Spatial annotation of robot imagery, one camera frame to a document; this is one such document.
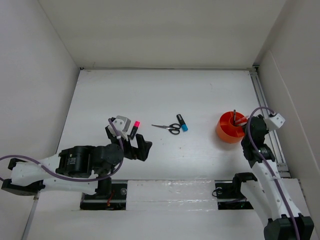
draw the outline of pen holder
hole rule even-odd
[[[235,120],[239,120],[244,118],[245,116],[241,113],[237,112],[235,114]],[[229,144],[235,144],[242,140],[245,136],[245,133],[241,126],[234,126],[234,112],[228,111],[224,113],[216,125],[215,131],[219,138]],[[247,119],[244,118],[243,120],[237,122],[237,124],[246,123]]]

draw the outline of black scissors handle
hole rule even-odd
[[[178,135],[180,133],[180,124],[178,123],[173,123],[171,125],[169,125],[169,127],[174,128],[174,129],[169,129],[169,132],[173,135]]]

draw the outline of white wall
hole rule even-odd
[[[39,0],[85,68],[250,68],[286,0]]]
[[[36,0],[0,1],[0,155],[56,152],[79,70]],[[9,161],[0,163],[8,178]],[[32,197],[0,190],[1,239],[20,240]]]
[[[278,131],[293,177],[301,179],[306,202],[320,231],[320,1],[292,4],[259,68],[270,107],[286,118]]]

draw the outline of red marker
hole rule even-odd
[[[140,125],[140,122],[139,121],[135,121],[134,125],[133,125],[133,128],[131,130],[131,133],[130,133],[130,138],[131,139],[134,139],[137,131],[138,131],[138,128],[139,128],[139,125]]]

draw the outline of blue cap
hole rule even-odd
[[[188,127],[185,124],[181,125],[181,128],[184,132],[188,131]]]

